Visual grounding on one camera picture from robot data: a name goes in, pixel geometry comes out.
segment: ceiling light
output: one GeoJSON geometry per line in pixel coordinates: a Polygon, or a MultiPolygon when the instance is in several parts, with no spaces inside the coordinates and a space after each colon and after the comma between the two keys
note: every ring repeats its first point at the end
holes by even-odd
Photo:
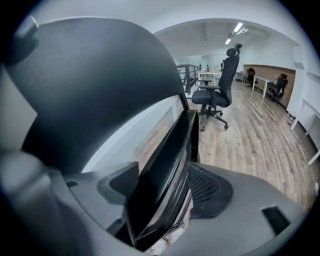
{"type": "Polygon", "coordinates": [[[239,29],[242,27],[243,23],[238,23],[238,25],[236,25],[235,29],[233,32],[238,32],[239,29]]]}

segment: ceiling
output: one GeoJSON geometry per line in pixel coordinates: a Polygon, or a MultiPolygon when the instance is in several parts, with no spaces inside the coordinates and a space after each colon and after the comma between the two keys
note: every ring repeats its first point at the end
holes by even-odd
{"type": "MultiPolygon", "coordinates": [[[[157,34],[157,37],[163,43],[202,43],[204,45],[224,47],[229,33],[235,29],[237,24],[238,23],[235,23],[234,21],[215,21],[186,24],[159,33],[157,34]]],[[[261,28],[254,27],[252,25],[244,24],[242,27],[248,29],[248,31],[246,33],[236,34],[230,42],[231,45],[252,44],[256,41],[266,39],[270,36],[270,32],[261,28]]]]}
{"type": "Polygon", "coordinates": [[[235,44],[243,46],[258,44],[269,37],[281,37],[281,40],[291,45],[295,44],[294,41],[274,30],[244,22],[242,28],[246,28],[247,32],[235,34],[231,42],[226,45],[229,34],[234,31],[237,24],[238,21],[232,19],[186,23],[161,31],[156,36],[174,58],[206,55],[212,52],[225,54],[226,48],[233,47],[235,44]]]}

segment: wooden floor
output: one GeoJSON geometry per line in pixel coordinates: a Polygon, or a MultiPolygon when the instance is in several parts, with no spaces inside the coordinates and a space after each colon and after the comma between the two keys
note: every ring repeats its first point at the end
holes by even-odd
{"type": "MultiPolygon", "coordinates": [[[[200,110],[200,105],[188,102],[190,109],[200,110]]],[[[246,89],[242,82],[233,82],[232,104],[222,110],[229,129],[210,117],[199,136],[201,163],[262,178],[309,209],[315,200],[320,165],[317,160],[307,164],[316,152],[302,128],[297,125],[290,131],[288,122],[292,121],[285,110],[263,99],[260,91],[246,89]]],[[[177,111],[178,115],[182,111],[179,100],[177,111]]],[[[150,133],[147,146],[137,150],[141,169],[169,130],[166,120],[165,116],[150,133]]],[[[201,116],[200,126],[204,120],[201,116]]]]}

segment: chair seat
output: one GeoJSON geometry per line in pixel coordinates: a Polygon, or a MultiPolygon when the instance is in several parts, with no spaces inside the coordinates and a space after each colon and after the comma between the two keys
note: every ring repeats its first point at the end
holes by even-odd
{"type": "MultiPolygon", "coordinates": [[[[221,95],[220,92],[214,91],[213,95],[215,97],[215,102],[217,106],[226,107],[228,102],[225,97],[221,95]]],[[[201,104],[201,105],[211,105],[210,100],[210,92],[209,90],[197,90],[193,93],[191,101],[194,104],[201,104]]]]}

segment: metal railing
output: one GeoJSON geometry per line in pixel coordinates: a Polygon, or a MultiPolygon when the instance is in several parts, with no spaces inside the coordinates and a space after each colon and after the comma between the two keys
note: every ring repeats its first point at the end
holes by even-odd
{"type": "Polygon", "coordinates": [[[180,74],[182,83],[185,85],[185,92],[190,95],[191,88],[198,81],[198,72],[200,71],[200,67],[191,64],[177,65],[176,67],[180,74]]]}

